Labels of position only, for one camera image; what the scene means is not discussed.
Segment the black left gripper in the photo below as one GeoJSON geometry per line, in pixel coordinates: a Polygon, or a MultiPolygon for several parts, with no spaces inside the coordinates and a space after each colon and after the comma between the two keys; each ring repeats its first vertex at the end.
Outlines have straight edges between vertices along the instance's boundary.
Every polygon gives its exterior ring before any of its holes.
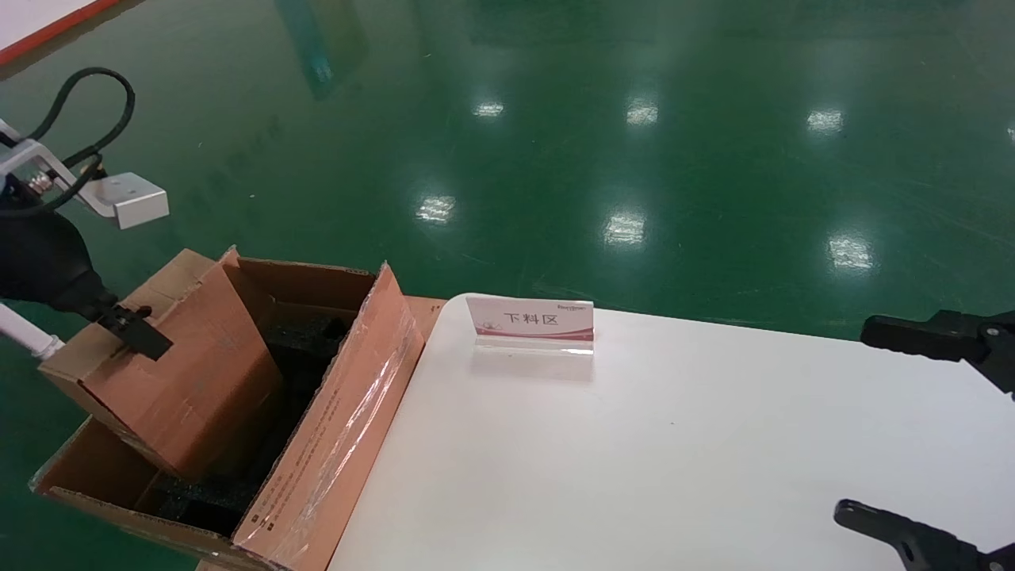
{"type": "Polygon", "coordinates": [[[5,179],[1,220],[1,297],[98,322],[134,353],[157,361],[174,346],[147,322],[150,306],[125,308],[94,270],[79,230],[57,211],[22,217],[41,199],[22,181],[5,179]]]}

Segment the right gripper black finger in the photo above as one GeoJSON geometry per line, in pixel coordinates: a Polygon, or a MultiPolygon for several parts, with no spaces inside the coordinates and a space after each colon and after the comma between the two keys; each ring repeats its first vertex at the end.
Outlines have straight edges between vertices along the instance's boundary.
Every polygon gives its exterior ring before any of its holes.
{"type": "Polygon", "coordinates": [[[837,502],[834,521],[860,536],[887,543],[906,570],[1013,570],[1014,545],[983,553],[972,543],[891,511],[853,500],[837,502]]]}
{"type": "Polygon", "coordinates": [[[1009,397],[1014,392],[1014,312],[976,316],[941,310],[926,322],[870,316],[862,344],[931,360],[968,362],[1009,397]]]}

